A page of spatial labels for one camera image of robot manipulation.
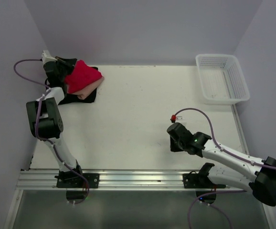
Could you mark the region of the red t shirt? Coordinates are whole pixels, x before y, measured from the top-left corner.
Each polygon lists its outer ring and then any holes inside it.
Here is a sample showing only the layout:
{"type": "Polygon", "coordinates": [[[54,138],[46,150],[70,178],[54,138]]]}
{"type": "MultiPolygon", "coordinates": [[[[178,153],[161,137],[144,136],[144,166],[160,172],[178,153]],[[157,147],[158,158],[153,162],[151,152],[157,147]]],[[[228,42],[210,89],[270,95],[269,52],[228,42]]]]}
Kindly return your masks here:
{"type": "Polygon", "coordinates": [[[68,86],[67,92],[74,94],[101,78],[102,74],[97,69],[88,66],[83,60],[78,60],[64,82],[68,86]]]}

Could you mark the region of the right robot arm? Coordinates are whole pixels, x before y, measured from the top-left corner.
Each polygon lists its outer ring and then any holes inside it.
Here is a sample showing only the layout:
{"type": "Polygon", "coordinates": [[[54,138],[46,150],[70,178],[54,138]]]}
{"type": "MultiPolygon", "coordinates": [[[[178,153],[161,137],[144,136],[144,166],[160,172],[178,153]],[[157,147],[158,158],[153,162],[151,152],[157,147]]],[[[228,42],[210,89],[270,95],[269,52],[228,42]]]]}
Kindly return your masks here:
{"type": "Polygon", "coordinates": [[[242,154],[215,142],[207,134],[192,134],[181,123],[168,127],[170,150],[206,158],[198,172],[183,174],[185,188],[234,187],[252,193],[260,202],[276,206],[276,159],[242,154]]]}

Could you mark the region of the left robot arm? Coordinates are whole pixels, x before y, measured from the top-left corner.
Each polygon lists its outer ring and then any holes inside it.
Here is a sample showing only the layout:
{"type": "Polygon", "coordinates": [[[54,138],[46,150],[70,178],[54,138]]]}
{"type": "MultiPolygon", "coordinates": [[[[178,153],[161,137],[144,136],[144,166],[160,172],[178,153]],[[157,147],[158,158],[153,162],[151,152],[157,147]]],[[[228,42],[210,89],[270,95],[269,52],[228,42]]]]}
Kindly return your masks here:
{"type": "Polygon", "coordinates": [[[73,187],[80,187],[85,178],[64,140],[64,124],[58,108],[67,93],[65,78],[73,72],[77,59],[43,57],[42,62],[47,76],[46,91],[37,100],[26,104],[30,130],[51,150],[59,165],[60,179],[70,173],[67,181],[73,187]]]}

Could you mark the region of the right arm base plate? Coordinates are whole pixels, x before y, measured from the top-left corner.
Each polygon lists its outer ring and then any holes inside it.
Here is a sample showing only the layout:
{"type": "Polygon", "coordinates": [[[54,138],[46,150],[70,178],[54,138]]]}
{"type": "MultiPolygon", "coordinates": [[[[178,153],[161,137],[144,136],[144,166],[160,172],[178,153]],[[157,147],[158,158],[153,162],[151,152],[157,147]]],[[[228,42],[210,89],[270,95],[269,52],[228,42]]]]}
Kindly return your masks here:
{"type": "Polygon", "coordinates": [[[223,184],[214,184],[208,178],[210,169],[214,167],[213,163],[205,163],[198,173],[191,171],[182,174],[184,188],[226,188],[223,184]]]}

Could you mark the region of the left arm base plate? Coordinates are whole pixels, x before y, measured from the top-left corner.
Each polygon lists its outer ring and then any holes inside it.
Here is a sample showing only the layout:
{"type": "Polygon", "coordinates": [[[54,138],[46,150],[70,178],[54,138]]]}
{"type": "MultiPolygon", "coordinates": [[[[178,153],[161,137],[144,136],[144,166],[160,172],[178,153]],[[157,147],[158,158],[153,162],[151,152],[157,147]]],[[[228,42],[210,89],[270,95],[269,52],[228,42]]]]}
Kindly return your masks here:
{"type": "MultiPolygon", "coordinates": [[[[81,174],[89,184],[89,188],[98,188],[99,174],[97,173],[82,173],[81,174]]],[[[71,171],[59,172],[57,176],[57,188],[84,188],[86,187],[85,180],[74,174],[71,171]]]]}

